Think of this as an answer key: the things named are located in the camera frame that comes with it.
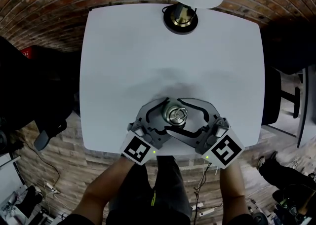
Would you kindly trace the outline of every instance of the white table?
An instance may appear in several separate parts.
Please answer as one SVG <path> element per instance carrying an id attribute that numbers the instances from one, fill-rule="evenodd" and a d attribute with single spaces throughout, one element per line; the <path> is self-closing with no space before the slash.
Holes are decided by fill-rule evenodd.
<path id="1" fill-rule="evenodd" d="M 303 69 L 302 114 L 297 147 L 302 147 L 316 136 L 316 66 Z"/>
<path id="2" fill-rule="evenodd" d="M 197 28 L 176 35 L 163 24 L 164 6 L 119 5 L 89 13 L 80 70 L 85 147 L 118 153 L 128 123 L 160 97 L 209 101 L 245 146 L 256 144 L 265 85 L 258 25 L 199 9 Z M 159 154 L 195 151 L 172 139 Z"/>

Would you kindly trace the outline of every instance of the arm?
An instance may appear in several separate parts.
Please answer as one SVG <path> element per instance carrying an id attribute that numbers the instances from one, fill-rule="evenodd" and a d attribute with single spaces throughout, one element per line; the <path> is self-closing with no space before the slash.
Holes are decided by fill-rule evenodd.
<path id="1" fill-rule="evenodd" d="M 105 205 L 117 194 L 133 165 L 134 162 L 126 157 L 111 165 L 87 187 L 72 214 L 82 215 L 95 225 L 100 225 Z"/>
<path id="2" fill-rule="evenodd" d="M 226 169 L 221 170 L 220 186 L 224 203 L 224 225 L 239 215 L 249 214 L 246 205 L 244 181 L 237 160 Z"/>

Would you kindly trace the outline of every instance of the chair leg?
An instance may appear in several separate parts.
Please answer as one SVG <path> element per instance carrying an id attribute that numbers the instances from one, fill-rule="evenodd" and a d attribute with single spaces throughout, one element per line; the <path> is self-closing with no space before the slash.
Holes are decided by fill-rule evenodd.
<path id="1" fill-rule="evenodd" d="M 300 110 L 300 102 L 301 102 L 301 91 L 298 87 L 295 88 L 295 94 L 290 94 L 284 91 L 281 91 L 281 97 L 286 100 L 294 103 L 294 113 L 293 118 L 296 119 L 298 117 L 298 113 Z"/>

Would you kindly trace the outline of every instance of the person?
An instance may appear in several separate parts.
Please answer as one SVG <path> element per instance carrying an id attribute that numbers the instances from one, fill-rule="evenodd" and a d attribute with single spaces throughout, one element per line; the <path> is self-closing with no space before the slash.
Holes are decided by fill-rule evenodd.
<path id="1" fill-rule="evenodd" d="M 35 206 L 43 200 L 43 195 L 41 190 L 36 185 L 31 185 L 27 189 L 26 196 L 20 204 L 15 206 L 27 217 L 29 218 L 35 208 Z"/>
<path id="2" fill-rule="evenodd" d="M 313 178 L 280 165 L 277 161 L 277 151 L 267 160 L 263 156 L 259 159 L 258 171 L 269 184 L 279 189 L 273 193 L 273 198 L 278 203 L 289 199 L 297 207 L 299 214 L 314 216 L 316 183 Z"/>
<path id="3" fill-rule="evenodd" d="M 106 225 L 189 225 L 192 208 L 179 167 L 172 156 L 157 156 L 157 161 L 158 174 L 152 189 L 145 165 L 121 156 L 87 187 L 79 205 L 60 225 L 100 225 L 108 202 Z M 221 170 L 220 189 L 223 224 L 253 224 L 237 161 Z"/>

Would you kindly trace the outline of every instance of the cable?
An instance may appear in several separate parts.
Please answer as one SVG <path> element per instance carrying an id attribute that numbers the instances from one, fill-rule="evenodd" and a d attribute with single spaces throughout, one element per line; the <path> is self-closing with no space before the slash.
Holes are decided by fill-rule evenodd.
<path id="1" fill-rule="evenodd" d="M 29 144 L 28 144 L 27 142 L 24 142 L 24 141 L 22 141 L 22 142 L 25 143 L 25 144 L 29 147 L 30 150 L 32 150 L 33 152 L 35 152 L 35 154 L 40 158 L 40 160 L 41 160 L 42 162 L 44 162 L 45 164 L 47 164 L 47 165 L 49 165 L 50 167 L 54 168 L 54 170 L 57 172 L 58 178 L 57 178 L 55 184 L 53 185 L 53 188 L 54 188 L 55 185 L 57 184 L 57 182 L 59 181 L 59 178 L 60 178 L 60 174 L 59 174 L 58 170 L 56 169 L 56 167 L 53 166 L 53 165 L 51 165 L 51 164 L 49 164 L 49 163 L 47 163 L 47 162 L 45 162 L 45 161 L 41 158 L 41 156 L 40 156 L 34 149 L 32 149 L 32 148 L 29 146 Z"/>
<path id="2" fill-rule="evenodd" d="M 164 13 L 164 12 L 165 12 L 164 10 L 165 10 L 166 8 L 170 7 L 170 6 L 165 6 L 161 11 Z M 175 19 L 175 21 L 176 21 L 178 24 L 180 24 L 180 25 L 187 24 L 187 23 L 189 23 L 189 22 L 192 21 L 192 19 L 195 17 L 196 14 L 197 14 L 197 9 L 194 10 L 194 15 L 192 15 L 192 17 L 189 19 L 189 21 L 183 22 L 183 23 L 178 22 L 176 19 Z"/>
<path id="3" fill-rule="evenodd" d="M 65 205 L 63 202 L 61 202 L 60 199 L 57 198 L 57 196 L 56 196 L 56 199 L 57 199 L 61 204 L 63 204 L 65 207 L 67 207 L 68 209 L 70 209 L 70 210 L 72 210 L 72 211 L 74 210 L 73 208 L 70 208 L 70 207 L 68 207 L 67 205 Z"/>
<path id="4" fill-rule="evenodd" d="M 49 196 L 50 194 L 52 194 L 53 197 L 52 198 L 48 198 L 48 199 L 55 199 L 55 194 L 57 194 L 57 193 L 53 193 L 53 191 L 51 191 L 50 193 L 46 194 L 46 197 Z"/>
<path id="5" fill-rule="evenodd" d="M 48 205 L 48 215 L 50 215 L 50 206 L 49 206 L 49 202 L 47 201 L 47 192 L 46 192 L 45 182 L 44 182 L 44 189 L 45 189 L 45 202 Z"/>
<path id="6" fill-rule="evenodd" d="M 260 190 L 262 190 L 262 189 L 264 189 L 264 188 L 268 188 L 268 187 L 274 187 L 274 186 L 273 186 L 273 185 L 268 185 L 268 186 L 262 187 L 262 188 L 260 188 L 260 189 L 258 189 L 258 190 L 256 190 L 256 191 L 254 191 L 254 192 L 251 193 L 250 195 L 248 195 L 248 196 L 246 197 L 246 199 L 249 198 L 251 195 L 255 194 L 256 192 L 258 192 L 258 191 L 260 191 Z"/>
<path id="7" fill-rule="evenodd" d="M 196 214 L 195 214 L 195 217 L 194 217 L 194 222 L 193 222 L 193 224 L 194 225 L 196 225 L 196 222 L 197 222 L 197 217 L 198 217 L 198 198 L 199 198 L 199 191 L 201 190 L 201 187 L 205 184 L 205 182 L 206 182 L 206 172 L 207 172 L 207 170 L 208 170 L 208 168 L 211 166 L 211 164 L 212 163 L 209 163 L 208 164 L 208 166 L 207 166 L 207 168 L 206 168 L 206 170 L 204 171 L 204 169 L 203 169 L 203 175 L 202 175 L 202 178 L 201 178 L 201 180 L 200 180 L 200 182 L 199 182 L 199 184 L 198 184 L 198 187 L 196 188 L 196 187 L 194 187 L 193 189 L 195 190 L 195 195 L 196 195 Z"/>
<path id="8" fill-rule="evenodd" d="M 222 202 L 221 202 L 221 204 L 219 205 L 219 206 L 214 206 L 214 207 L 203 207 L 203 208 L 200 208 L 200 210 L 202 210 L 202 209 L 212 209 L 212 208 L 219 208 L 219 207 L 221 207 L 221 206 L 223 206 L 223 203 L 224 203 L 224 201 L 222 200 Z"/>

